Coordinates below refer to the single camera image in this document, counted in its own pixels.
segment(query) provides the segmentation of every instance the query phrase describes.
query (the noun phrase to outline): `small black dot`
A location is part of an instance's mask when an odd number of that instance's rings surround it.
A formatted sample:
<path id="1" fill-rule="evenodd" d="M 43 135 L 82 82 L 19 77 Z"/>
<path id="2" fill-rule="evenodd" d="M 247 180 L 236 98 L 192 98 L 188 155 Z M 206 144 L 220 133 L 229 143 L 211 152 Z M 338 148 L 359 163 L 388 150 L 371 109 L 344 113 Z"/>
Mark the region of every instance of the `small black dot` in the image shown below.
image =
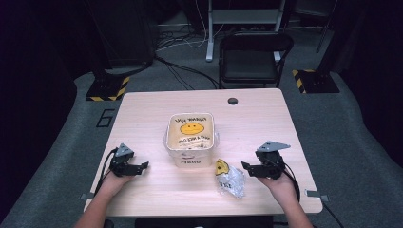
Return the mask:
<path id="1" fill-rule="evenodd" d="M 229 103 L 230 105 L 236 105 L 236 104 L 238 103 L 238 99 L 236 99 L 236 98 L 230 98 L 230 99 L 228 99 L 228 103 Z"/>

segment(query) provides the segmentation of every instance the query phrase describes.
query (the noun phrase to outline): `crumpled plastic bag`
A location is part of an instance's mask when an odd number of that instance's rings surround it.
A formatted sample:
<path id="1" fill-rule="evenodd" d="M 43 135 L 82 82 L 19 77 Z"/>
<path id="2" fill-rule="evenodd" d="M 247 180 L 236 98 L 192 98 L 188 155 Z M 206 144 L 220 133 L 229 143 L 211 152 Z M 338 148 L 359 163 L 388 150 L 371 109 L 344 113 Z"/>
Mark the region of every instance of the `crumpled plastic bag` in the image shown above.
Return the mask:
<path id="1" fill-rule="evenodd" d="M 222 194 L 228 192 L 238 199 L 244 196 L 245 175 L 238 168 L 218 159 L 216 161 L 216 179 Z"/>

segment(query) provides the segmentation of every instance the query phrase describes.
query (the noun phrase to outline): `plastic container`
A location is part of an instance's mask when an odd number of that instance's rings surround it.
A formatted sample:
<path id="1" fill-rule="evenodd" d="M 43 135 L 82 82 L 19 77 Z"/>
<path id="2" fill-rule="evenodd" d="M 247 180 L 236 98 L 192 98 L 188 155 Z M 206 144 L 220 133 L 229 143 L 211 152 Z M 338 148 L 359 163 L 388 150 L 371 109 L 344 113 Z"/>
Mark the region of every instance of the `plastic container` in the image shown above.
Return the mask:
<path id="1" fill-rule="evenodd" d="M 211 165 L 218 142 L 214 118 L 210 113 L 181 113 L 171 117 L 164 145 L 180 168 L 202 168 Z"/>

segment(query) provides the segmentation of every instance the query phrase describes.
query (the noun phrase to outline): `smiley face label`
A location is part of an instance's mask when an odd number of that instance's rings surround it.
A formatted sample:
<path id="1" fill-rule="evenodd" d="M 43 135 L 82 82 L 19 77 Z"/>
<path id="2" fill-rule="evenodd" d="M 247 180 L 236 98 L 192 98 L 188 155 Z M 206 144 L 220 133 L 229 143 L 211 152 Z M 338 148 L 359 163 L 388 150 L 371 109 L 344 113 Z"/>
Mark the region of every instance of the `smiley face label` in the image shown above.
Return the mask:
<path id="1" fill-rule="evenodd" d="M 181 132 L 184 135 L 196 135 L 204 130 L 204 126 L 200 123 L 186 123 L 181 126 Z"/>

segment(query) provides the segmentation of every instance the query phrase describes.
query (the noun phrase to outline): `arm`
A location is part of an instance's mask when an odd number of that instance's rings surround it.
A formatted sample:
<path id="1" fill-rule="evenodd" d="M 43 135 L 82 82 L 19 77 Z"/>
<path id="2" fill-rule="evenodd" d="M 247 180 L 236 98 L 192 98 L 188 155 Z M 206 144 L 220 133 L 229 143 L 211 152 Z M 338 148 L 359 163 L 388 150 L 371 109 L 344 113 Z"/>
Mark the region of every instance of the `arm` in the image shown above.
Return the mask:
<path id="1" fill-rule="evenodd" d="M 286 175 L 281 174 L 277 180 L 266 178 L 258 178 L 258 180 L 270 189 L 273 197 L 284 211 L 290 228 L 313 227 L 297 200 L 292 181 Z"/>
<path id="2" fill-rule="evenodd" d="M 125 183 L 132 179 L 133 176 L 119 178 L 112 172 L 106 174 L 100 190 L 76 223 L 75 228 L 103 227 L 106 218 L 106 208 L 110 201 L 122 189 Z"/>

